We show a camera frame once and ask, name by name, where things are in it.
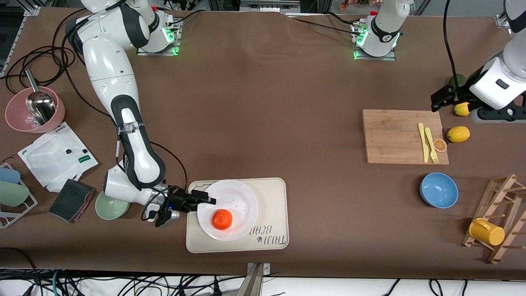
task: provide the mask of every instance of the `green led light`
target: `green led light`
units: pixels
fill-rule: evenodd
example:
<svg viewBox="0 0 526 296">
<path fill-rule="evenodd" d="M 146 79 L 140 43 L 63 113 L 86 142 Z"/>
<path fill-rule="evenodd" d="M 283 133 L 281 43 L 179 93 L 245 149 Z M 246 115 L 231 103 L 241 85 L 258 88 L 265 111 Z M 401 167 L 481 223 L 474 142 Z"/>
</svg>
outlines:
<svg viewBox="0 0 526 296">
<path fill-rule="evenodd" d="M 356 44 L 358 44 L 358 46 L 363 46 L 367 35 L 368 35 L 367 29 L 363 30 L 363 34 L 360 34 L 360 38 L 358 38 L 358 41 Z"/>
<path fill-rule="evenodd" d="M 163 28 L 163 34 L 165 35 L 166 41 L 171 42 L 171 39 L 173 38 L 173 36 L 168 35 L 168 32 L 166 31 L 165 28 Z"/>
<path fill-rule="evenodd" d="M 396 41 L 398 41 L 398 37 L 400 37 L 400 33 L 398 33 L 396 35 L 396 37 L 394 38 L 394 43 L 393 43 L 393 47 L 392 48 L 394 48 L 396 46 Z"/>
</svg>

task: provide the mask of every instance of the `yellow lemon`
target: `yellow lemon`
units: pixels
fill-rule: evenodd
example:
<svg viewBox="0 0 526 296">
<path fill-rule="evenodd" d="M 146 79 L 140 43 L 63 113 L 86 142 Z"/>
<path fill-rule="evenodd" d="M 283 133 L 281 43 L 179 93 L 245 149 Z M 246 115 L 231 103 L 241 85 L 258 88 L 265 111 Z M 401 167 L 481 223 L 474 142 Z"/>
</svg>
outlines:
<svg viewBox="0 0 526 296">
<path fill-rule="evenodd" d="M 452 143 L 464 142 L 469 138 L 469 129 L 465 126 L 455 126 L 448 132 L 448 140 Z"/>
<path fill-rule="evenodd" d="M 468 102 L 458 104 L 455 106 L 455 114 L 458 116 L 468 116 L 469 110 L 468 110 Z"/>
</svg>

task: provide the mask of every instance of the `brown table surface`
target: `brown table surface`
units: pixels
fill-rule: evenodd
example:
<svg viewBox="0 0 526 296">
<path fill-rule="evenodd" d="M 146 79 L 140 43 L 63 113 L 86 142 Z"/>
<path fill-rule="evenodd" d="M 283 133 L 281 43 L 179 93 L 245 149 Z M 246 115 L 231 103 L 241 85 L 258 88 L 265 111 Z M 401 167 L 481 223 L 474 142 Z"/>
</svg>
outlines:
<svg viewBox="0 0 526 296">
<path fill-rule="evenodd" d="M 44 8 L 24 26 L 12 63 L 49 45 L 72 9 Z M 327 16 L 311 21 L 346 28 Z M 166 229 L 139 219 L 131 205 L 105 221 L 92 202 L 78 223 L 47 213 L 57 196 L 42 188 L 16 157 L 10 162 L 38 206 L 8 229 L 0 246 L 21 248 L 38 268 L 244 274 L 247 262 L 301 277 L 524 279 L 526 256 L 509 250 L 487 264 L 484 247 L 461 246 L 490 177 L 524 173 L 524 126 L 473 124 L 441 110 L 445 129 L 468 126 L 471 137 L 449 145 L 450 165 L 366 164 L 361 111 L 429 110 L 430 95 L 451 75 L 441 17 L 409 17 L 395 62 L 353 60 L 347 34 L 300 23 L 278 13 L 200 13 L 185 26 L 177 57 L 129 53 L 149 137 L 171 149 L 196 180 L 281 177 L 287 184 L 290 243 L 283 250 L 191 254 L 186 216 Z M 469 75 L 510 39 L 492 18 L 450 18 L 449 43 L 459 73 Z M 51 60 L 32 67 L 44 79 Z M 79 91 L 102 108 L 80 64 L 71 68 Z M 13 80 L 16 90 L 22 87 Z M 100 165 L 81 181 L 101 190 L 115 164 L 115 130 L 89 109 L 63 75 L 51 87 L 66 106 L 66 122 Z M 0 109 L 11 98 L 0 85 Z M 15 132 L 2 118 L 1 157 L 38 135 Z M 164 151 L 170 184 L 184 183 Z M 434 171 L 460 191 L 449 209 L 426 205 L 418 192 Z M 28 267 L 0 252 L 0 265 Z"/>
</svg>

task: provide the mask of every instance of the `green bowl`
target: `green bowl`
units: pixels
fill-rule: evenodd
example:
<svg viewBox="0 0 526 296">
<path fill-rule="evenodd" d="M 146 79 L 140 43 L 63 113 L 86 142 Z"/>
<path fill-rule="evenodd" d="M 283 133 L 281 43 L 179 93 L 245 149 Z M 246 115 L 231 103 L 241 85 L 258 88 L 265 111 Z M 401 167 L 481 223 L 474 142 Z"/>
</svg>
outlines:
<svg viewBox="0 0 526 296">
<path fill-rule="evenodd" d="M 111 198 L 104 192 L 101 192 L 97 197 L 97 201 L 95 201 L 95 212 L 104 220 L 119 218 L 128 211 L 129 207 L 129 202 Z"/>
</svg>

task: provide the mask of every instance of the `white plate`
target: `white plate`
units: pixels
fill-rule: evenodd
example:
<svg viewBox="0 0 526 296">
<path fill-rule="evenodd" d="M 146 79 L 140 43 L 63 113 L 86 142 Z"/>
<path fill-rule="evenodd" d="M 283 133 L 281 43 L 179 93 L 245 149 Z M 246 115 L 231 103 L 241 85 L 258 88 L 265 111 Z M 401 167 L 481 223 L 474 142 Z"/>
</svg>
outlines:
<svg viewBox="0 0 526 296">
<path fill-rule="evenodd" d="M 258 217 L 258 201 L 252 189 L 236 180 L 222 180 L 206 190 L 216 204 L 201 203 L 197 206 L 197 220 L 203 231 L 219 241 L 234 241 L 247 234 Z M 232 226 L 225 230 L 212 225 L 212 217 L 217 210 L 225 209 L 232 213 Z"/>
</svg>

